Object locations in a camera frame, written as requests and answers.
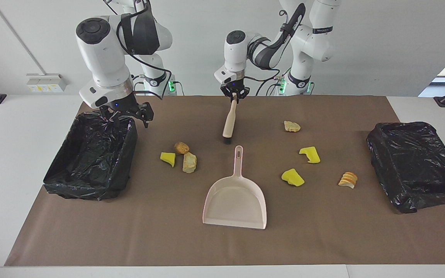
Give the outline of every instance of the food scrap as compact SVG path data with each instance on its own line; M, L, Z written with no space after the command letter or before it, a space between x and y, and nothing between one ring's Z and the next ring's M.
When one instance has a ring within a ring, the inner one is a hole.
M303 178L296 172L296 170L289 169L281 175L283 181L287 181L290 185L300 186L305 183Z
M309 159L309 163L315 164L320 162L317 149L314 146L300 149L299 154L306 154L307 158Z
M175 167L175 153L161 153L161 160L171 164L171 167Z
M339 181L339 186L348 186L349 188L355 188L357 184L358 177L352 172L345 172Z
M183 142L176 142L175 152L179 154L185 154L190 151L190 147Z
M298 132L301 129L300 125L290 121L284 121L284 130L289 132Z
M193 173L197 168L197 157L188 152L183 155L183 172Z

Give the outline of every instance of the table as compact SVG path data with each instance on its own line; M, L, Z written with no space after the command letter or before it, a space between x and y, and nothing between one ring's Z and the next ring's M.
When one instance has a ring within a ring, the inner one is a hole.
M445 143L445 109L431 98L389 97L403 122L425 121L433 125ZM81 103L78 96L9 96L0 105L0 266L11 249L41 187L42 177L59 149ZM53 122L52 128L41 129ZM72 267L0 268L0 276L311 276L367 277L445 274L445 265L431 266L242 266L242 267Z

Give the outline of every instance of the trash bag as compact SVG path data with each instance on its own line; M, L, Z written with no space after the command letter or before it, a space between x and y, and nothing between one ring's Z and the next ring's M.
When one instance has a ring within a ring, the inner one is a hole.
M78 115L53 160L44 187L63 198L115 198L126 187L137 140L135 122L119 124L98 111Z
M367 144L379 183L397 210L445 204L445 146L434 127L378 123Z

